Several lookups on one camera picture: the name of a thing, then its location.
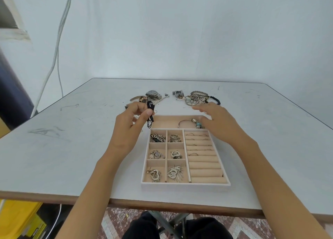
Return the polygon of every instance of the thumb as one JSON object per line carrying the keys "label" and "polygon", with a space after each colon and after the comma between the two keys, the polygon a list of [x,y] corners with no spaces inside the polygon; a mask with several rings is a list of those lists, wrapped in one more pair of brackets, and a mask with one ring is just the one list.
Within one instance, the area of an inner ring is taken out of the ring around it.
{"label": "thumb", "polygon": [[139,118],[137,119],[136,123],[131,127],[131,129],[133,129],[133,131],[139,135],[142,127],[144,126],[144,124],[147,122],[147,120],[149,119],[149,117],[153,114],[153,110],[151,108],[146,109],[145,111],[143,111],[141,113],[141,115],[139,116]]}
{"label": "thumb", "polygon": [[212,120],[209,120],[206,116],[201,115],[199,117],[200,123],[205,128],[210,128],[212,126]]}

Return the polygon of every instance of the person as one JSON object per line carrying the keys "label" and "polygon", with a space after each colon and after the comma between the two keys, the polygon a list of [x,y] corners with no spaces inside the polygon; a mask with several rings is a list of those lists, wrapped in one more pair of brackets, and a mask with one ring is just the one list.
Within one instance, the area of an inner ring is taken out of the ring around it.
{"label": "person", "polygon": [[[201,116],[200,122],[216,138],[230,144],[239,155],[277,239],[330,239],[323,227],[270,165],[256,141],[243,131],[225,108],[210,102],[193,106],[193,109],[210,115],[211,120]],[[145,103],[133,102],[116,117],[110,143],[96,163],[88,183],[56,239],[97,238],[117,169],[134,148],[142,127],[152,114],[153,111],[147,109]],[[186,229],[190,230],[188,239],[232,238],[216,220],[199,222],[199,225],[187,223]],[[143,213],[138,220],[131,223],[123,238],[160,238],[156,220],[147,212]]]}

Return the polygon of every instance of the table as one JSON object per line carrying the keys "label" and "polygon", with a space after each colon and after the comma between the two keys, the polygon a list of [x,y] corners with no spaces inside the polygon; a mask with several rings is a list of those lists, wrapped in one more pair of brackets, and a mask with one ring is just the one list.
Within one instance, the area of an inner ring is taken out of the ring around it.
{"label": "table", "polygon": [[[333,131],[265,84],[208,81],[91,79],[0,139],[0,198],[73,204],[112,135],[129,99],[148,90],[218,98],[258,144],[317,219],[333,221]],[[173,96],[159,115],[193,115]],[[235,151],[214,139],[229,176],[226,192],[147,191],[140,184],[148,128],[114,179],[110,206],[263,217],[255,191]]]}

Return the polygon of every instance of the white jewelry box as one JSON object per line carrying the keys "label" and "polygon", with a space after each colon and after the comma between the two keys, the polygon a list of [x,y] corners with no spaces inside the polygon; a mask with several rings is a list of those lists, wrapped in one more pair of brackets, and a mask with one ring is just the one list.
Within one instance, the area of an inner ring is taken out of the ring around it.
{"label": "white jewelry box", "polygon": [[[167,189],[186,187],[187,189],[208,189],[212,191],[226,190],[231,186],[221,158],[217,152],[214,141],[208,130],[195,127],[195,123],[185,119],[199,119],[198,115],[154,115],[154,122],[150,134],[163,135],[165,142],[151,142],[149,135],[147,141],[144,168],[141,184],[145,188]],[[170,142],[170,135],[177,134],[181,142]],[[150,153],[158,150],[165,156],[151,159]],[[171,157],[173,151],[179,151],[182,159]],[[183,178],[180,182],[168,177],[168,170],[174,166],[183,168]],[[148,170],[160,172],[159,182],[154,182]]]}

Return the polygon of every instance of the person's left hand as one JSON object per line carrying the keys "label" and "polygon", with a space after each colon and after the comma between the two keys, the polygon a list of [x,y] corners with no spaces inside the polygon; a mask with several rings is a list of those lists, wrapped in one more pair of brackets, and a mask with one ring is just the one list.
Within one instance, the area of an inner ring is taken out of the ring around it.
{"label": "person's left hand", "polygon": [[113,153],[119,156],[122,161],[134,148],[142,127],[152,114],[153,111],[147,109],[146,103],[133,102],[129,104],[128,108],[116,117],[113,134],[106,153]]}

